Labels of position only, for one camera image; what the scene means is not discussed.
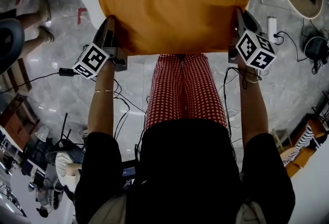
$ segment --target black sleeve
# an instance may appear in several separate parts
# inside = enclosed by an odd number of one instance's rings
[[[242,172],[246,195],[260,205],[267,223],[288,223],[295,193],[272,135],[260,134],[247,143]]]
[[[75,192],[77,222],[87,224],[121,188],[122,166],[117,141],[107,134],[89,134]]]

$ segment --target gray tile floor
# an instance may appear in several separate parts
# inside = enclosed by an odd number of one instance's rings
[[[49,0],[53,19],[49,27],[55,35],[55,42],[37,48],[26,59],[26,67],[30,79],[56,72],[60,67],[71,68],[82,51],[83,45],[89,44],[96,29],[90,23],[88,16],[82,16],[77,25],[78,8],[84,7],[80,0]],[[28,7],[20,13],[34,12],[38,0],[32,0]],[[267,17],[278,19],[278,31],[283,30],[299,44],[302,18],[294,13],[260,4],[260,0],[251,0],[249,11],[267,31]],[[314,20],[319,28],[329,29],[328,5],[325,2],[321,15]],[[26,32],[30,38],[36,36],[35,29]],[[293,43],[285,38],[282,46],[277,47],[278,58],[271,67],[270,75],[260,83],[266,102],[270,130],[288,129],[291,132],[306,112],[311,112],[321,97],[321,91],[328,89],[329,65],[325,66],[317,75],[312,75],[312,63],[309,60],[297,63],[296,50]],[[146,110],[146,97],[149,95],[151,78],[157,55],[136,56],[129,58],[128,71],[116,74],[116,79],[122,86],[122,94],[140,108]],[[217,88],[224,80],[225,70],[229,66],[225,53],[210,53],[209,62],[214,74]],[[229,74],[228,81],[235,76]],[[66,132],[72,129],[72,139],[81,141],[79,130],[87,125],[89,106],[94,91],[94,82],[80,76],[73,78],[52,76],[33,83],[29,94],[29,102],[43,124],[50,128],[50,137],[58,138],[64,115],[68,112]],[[237,79],[227,85],[228,108],[240,110],[240,91]],[[119,118],[126,111],[126,106],[115,100],[115,126]],[[231,125],[241,126],[240,115],[230,110]],[[123,160],[133,159],[134,144],[138,142],[143,125],[144,115],[131,106],[131,112],[120,132],[118,142]],[[232,129],[232,140],[241,137],[240,129]],[[237,162],[241,166],[243,150],[241,141],[234,143]]]

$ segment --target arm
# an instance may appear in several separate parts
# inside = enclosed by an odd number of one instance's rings
[[[248,72],[255,73],[255,69],[245,65],[240,55],[238,57],[239,69],[246,69]],[[246,79],[256,81],[256,77],[246,73]],[[247,89],[242,87],[242,75],[240,79],[241,94],[241,125],[242,140],[245,147],[249,140],[261,133],[268,133],[268,120],[265,103],[262,97],[258,83],[248,82]]]
[[[121,192],[121,154],[113,136],[113,82],[115,66],[106,62],[98,73],[88,117],[86,152],[75,191],[76,219],[88,224],[104,203]],[[106,164],[107,177],[99,177]],[[96,186],[101,192],[90,188]]]
[[[113,136],[113,83],[115,65],[107,61],[97,75],[95,92],[88,117],[89,133]]]
[[[66,166],[66,174],[68,176],[75,176],[76,175],[76,170],[82,169],[82,164],[78,163],[71,163]]]
[[[242,59],[239,59],[238,66],[255,73],[253,68],[246,67]],[[246,78],[257,80],[251,74],[246,74]],[[273,136],[267,134],[267,112],[259,84],[248,82],[247,89],[244,89],[242,79],[240,75],[245,192],[251,201],[260,205],[268,224],[288,223],[295,205],[293,186]]]

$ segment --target power strip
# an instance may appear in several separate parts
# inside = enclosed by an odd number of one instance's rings
[[[275,17],[267,18],[267,31],[269,41],[272,43],[277,42],[277,38],[274,37],[274,34],[277,34],[277,19]]]

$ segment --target gingham pants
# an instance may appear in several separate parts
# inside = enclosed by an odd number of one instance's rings
[[[145,130],[175,119],[208,119],[227,127],[208,58],[161,54],[153,73]]]

